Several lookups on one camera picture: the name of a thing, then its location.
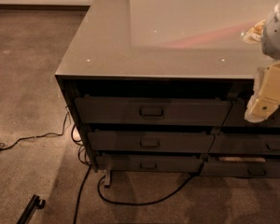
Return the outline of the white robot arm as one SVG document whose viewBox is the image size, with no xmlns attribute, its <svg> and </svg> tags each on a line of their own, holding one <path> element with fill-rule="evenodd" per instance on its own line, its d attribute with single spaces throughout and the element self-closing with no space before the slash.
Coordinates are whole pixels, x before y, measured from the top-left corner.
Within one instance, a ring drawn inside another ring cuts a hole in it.
<svg viewBox="0 0 280 224">
<path fill-rule="evenodd" d="M 258 69 L 254 93 L 246 106 L 245 120 L 258 123 L 280 106 L 280 0 L 265 20 L 245 33 L 243 40 L 247 44 L 261 44 L 262 53 L 274 60 L 267 68 Z"/>
</svg>

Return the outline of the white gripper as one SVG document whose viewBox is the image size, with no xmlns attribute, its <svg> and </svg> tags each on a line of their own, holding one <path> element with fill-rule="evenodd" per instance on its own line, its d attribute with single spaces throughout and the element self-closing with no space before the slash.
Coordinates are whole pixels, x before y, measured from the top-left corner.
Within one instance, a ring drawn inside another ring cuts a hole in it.
<svg viewBox="0 0 280 224">
<path fill-rule="evenodd" d="M 243 36 L 247 44 L 258 44 L 264 29 L 265 20 L 259 21 Z M 267 68 L 259 68 L 255 74 L 253 95 L 246 106 L 245 119 L 250 117 L 268 118 L 280 106 L 280 61 Z"/>
</svg>

